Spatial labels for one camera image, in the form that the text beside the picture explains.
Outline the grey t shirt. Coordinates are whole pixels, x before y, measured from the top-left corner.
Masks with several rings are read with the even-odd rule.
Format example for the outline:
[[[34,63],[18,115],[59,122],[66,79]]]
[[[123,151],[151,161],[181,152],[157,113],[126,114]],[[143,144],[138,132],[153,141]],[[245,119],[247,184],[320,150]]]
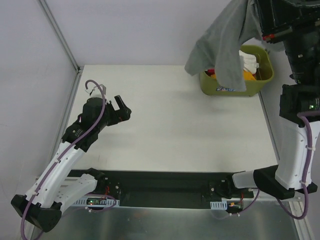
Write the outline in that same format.
[[[246,91],[241,46],[261,39],[260,23],[254,0],[232,0],[204,34],[196,41],[184,66],[194,76],[214,69],[220,86]]]

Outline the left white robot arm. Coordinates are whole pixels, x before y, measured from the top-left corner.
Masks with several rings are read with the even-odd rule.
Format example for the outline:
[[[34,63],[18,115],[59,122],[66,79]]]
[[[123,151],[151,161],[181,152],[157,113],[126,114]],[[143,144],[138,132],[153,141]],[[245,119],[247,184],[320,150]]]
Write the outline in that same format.
[[[12,198],[11,205],[24,221],[47,233],[79,198],[89,193],[106,193],[106,177],[94,168],[86,170],[68,187],[61,185],[105,127],[130,119],[132,111],[121,96],[116,95],[114,99],[119,109],[114,109],[112,102],[101,97],[88,98],[81,114],[66,129],[54,158],[39,179],[24,195],[16,194]]]

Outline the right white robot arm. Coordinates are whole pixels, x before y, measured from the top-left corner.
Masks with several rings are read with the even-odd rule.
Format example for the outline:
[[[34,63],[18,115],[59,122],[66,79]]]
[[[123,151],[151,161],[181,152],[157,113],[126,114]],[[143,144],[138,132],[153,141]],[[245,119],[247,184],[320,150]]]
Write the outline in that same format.
[[[277,165],[234,173],[225,192],[237,197],[257,188],[286,200],[296,192],[315,193],[311,179],[320,133],[320,3],[317,0],[258,0],[262,38],[283,43],[294,85],[283,85],[279,103],[283,145]]]

